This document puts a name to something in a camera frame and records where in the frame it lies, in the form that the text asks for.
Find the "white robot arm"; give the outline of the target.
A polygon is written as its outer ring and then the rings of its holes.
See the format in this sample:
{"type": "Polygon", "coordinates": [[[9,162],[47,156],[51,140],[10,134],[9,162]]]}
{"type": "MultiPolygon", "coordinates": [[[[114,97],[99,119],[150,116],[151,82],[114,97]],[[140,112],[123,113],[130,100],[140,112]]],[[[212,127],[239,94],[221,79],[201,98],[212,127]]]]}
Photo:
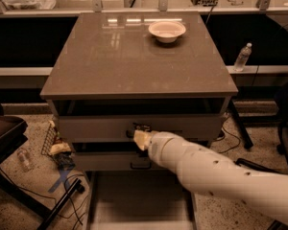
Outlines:
{"type": "Polygon", "coordinates": [[[133,140],[153,162],[174,173],[188,191],[239,200],[288,225],[288,175],[242,168],[171,132],[138,130],[133,140]]]}

